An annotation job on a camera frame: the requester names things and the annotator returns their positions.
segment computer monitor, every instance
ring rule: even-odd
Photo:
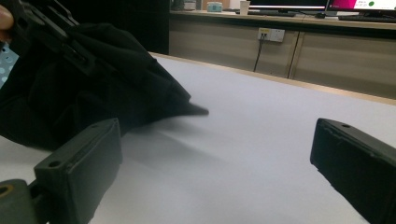
[[[250,0],[250,9],[324,11],[328,0]]]
[[[330,0],[331,11],[356,11],[372,14],[396,14],[396,1],[394,0]]]

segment desk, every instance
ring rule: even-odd
[[[123,136],[91,224],[366,223],[310,164],[315,124],[340,120],[396,147],[396,101],[154,56],[210,114]],[[29,182],[48,155],[3,138],[0,154],[1,180]]]

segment black fabric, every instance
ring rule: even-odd
[[[109,24],[66,31],[97,60],[87,77],[62,55],[35,44],[0,90],[0,134],[56,149],[99,120],[118,118],[121,134],[179,115],[205,115],[190,95],[134,39]]]

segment wall outlet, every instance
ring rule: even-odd
[[[284,36],[285,36],[285,30],[273,29],[271,30],[271,34],[270,34],[270,41],[283,42]]]
[[[259,28],[259,34],[257,38],[262,39],[262,35],[264,35],[264,40],[270,40],[271,29],[268,28]]]
[[[283,37],[285,36],[285,30],[259,28],[259,33],[257,35],[257,38],[261,39],[262,35],[264,35],[264,40],[283,42]]]

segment electrical cable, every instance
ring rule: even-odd
[[[318,13],[315,13],[315,14],[306,13],[306,12],[303,12],[303,11],[300,11],[300,10],[292,10],[292,12],[297,12],[297,13],[304,14],[305,16],[312,16],[312,17],[315,17],[316,15],[318,15]],[[327,15],[326,13],[324,13],[324,15],[325,15],[325,17],[338,17],[337,15]]]
[[[266,36],[267,36],[267,34],[262,34],[262,36],[260,36],[260,41],[259,41],[259,52],[257,53],[256,62],[254,63],[253,72],[256,72],[257,63],[259,62],[260,55],[262,54],[262,43],[264,42],[264,38],[265,38]]]

